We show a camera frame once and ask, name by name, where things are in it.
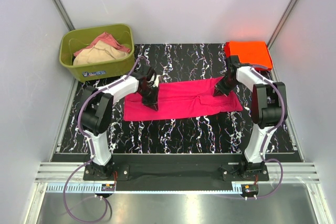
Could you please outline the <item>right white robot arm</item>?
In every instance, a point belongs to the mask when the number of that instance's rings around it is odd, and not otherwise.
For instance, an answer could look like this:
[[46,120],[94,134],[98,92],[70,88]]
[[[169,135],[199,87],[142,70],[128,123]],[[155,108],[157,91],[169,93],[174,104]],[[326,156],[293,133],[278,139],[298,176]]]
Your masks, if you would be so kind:
[[253,131],[244,151],[245,163],[238,167],[239,176],[250,180],[257,174],[255,164],[265,161],[271,137],[287,118],[286,86],[262,76],[254,66],[235,63],[215,84],[213,96],[228,96],[238,84],[252,92],[250,116]]

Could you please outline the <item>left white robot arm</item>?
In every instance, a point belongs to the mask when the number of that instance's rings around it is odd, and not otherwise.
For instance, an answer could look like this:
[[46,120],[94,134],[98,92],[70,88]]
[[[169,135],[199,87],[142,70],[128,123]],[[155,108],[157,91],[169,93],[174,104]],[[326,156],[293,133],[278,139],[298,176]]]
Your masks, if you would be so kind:
[[90,160],[95,163],[95,174],[103,180],[113,175],[113,167],[108,164],[112,159],[107,144],[107,129],[112,119],[113,105],[130,94],[137,93],[141,102],[153,111],[158,111],[159,83],[161,77],[153,70],[147,74],[133,73],[123,75],[105,86],[85,89],[77,124],[91,151]]

